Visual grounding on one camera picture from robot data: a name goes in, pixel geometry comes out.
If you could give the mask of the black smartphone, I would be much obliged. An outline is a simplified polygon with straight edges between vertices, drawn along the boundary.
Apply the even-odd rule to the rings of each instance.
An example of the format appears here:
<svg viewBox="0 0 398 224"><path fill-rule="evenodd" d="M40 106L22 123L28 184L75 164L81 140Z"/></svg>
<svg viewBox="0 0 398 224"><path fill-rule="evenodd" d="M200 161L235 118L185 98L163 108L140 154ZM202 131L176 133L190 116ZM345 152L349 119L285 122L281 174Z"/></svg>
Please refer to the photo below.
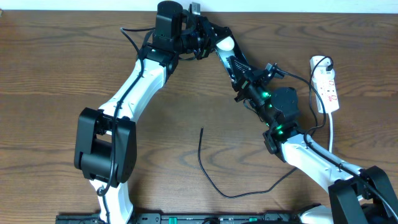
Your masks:
<svg viewBox="0 0 398 224"><path fill-rule="evenodd" d="M250 66L250 64L246 60L244 54L242 53L241 49L239 48L239 45L237 44L233 35L230 35L229 37L223 39L221 42L218 42L216 44L215 50L216 50L217 55L220 58L220 61L223 63L223 65L229 75L229 78L231 79L231 83L233 85L236 85L237 83L240 82L240 80L237 82L234 82L233 79L230 77L231 70L230 70L227 58L230 56L235 56L238 59L240 59L240 61L242 61L243 63L245 63L249 66Z"/></svg>

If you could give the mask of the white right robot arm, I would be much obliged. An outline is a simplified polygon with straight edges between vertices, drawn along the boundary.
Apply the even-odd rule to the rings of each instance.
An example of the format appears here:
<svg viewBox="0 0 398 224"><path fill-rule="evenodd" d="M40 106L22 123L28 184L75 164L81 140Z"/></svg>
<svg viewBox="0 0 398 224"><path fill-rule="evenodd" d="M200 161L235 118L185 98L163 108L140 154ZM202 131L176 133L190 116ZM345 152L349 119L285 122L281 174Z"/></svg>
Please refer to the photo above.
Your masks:
<svg viewBox="0 0 398 224"><path fill-rule="evenodd" d="M377 166L364 169L323 147L313 134L326 122L303 130L297 92L283 87L268 90L273 78L288 73L276 64L254 68L236 56L226 59L236 101L249 100L255 113L268 126L264 143L276 155L315 181L329 196L330 206L314 205L296 214L300 223L397 223L397 196L387 174Z"/></svg>

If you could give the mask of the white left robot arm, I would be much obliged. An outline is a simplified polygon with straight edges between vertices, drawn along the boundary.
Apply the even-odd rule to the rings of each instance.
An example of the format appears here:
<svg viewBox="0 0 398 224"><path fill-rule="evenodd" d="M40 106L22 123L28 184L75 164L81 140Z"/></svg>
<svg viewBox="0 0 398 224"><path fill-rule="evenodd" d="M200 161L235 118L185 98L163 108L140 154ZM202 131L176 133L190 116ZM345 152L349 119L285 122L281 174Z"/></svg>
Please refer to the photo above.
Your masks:
<svg viewBox="0 0 398 224"><path fill-rule="evenodd" d="M85 108L78 117L74 166L95 188L102 223L128 223L134 213L127 181L137 160L136 123L150 99L177 68L181 55L207 58L231 35L202 16L199 5L184 9L175 1L157 5L155 25L146 28L137 45L132 73L120 89L97 110Z"/></svg>

